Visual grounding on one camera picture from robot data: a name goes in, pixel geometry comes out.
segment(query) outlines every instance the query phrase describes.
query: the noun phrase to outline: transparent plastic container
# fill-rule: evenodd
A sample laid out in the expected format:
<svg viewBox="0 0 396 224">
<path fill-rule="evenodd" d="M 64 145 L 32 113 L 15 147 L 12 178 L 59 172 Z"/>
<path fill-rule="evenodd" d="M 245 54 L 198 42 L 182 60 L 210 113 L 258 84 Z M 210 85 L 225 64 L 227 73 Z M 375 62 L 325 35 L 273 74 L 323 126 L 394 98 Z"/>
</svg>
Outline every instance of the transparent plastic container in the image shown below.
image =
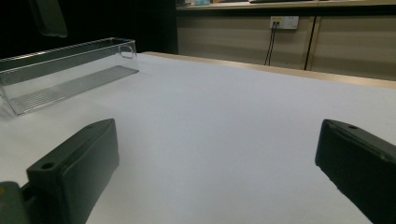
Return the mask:
<svg viewBox="0 0 396 224">
<path fill-rule="evenodd" d="M 0 60 L 0 94 L 18 116 L 138 71 L 134 40 L 108 38 Z"/>
</svg>

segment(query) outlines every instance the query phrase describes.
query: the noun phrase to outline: white tabletop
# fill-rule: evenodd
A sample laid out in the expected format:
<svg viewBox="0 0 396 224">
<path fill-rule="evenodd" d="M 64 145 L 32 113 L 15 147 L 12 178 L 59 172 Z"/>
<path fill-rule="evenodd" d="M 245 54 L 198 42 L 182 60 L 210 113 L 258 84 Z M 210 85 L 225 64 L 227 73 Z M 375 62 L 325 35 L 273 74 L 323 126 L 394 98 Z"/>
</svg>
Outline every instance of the white tabletop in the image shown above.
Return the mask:
<svg viewBox="0 0 396 224">
<path fill-rule="evenodd" d="M 88 223 L 370 223 L 315 165 L 321 122 L 396 145 L 396 90 L 138 55 L 138 74 L 13 117 L 0 180 L 114 118 L 120 167 Z"/>
</svg>

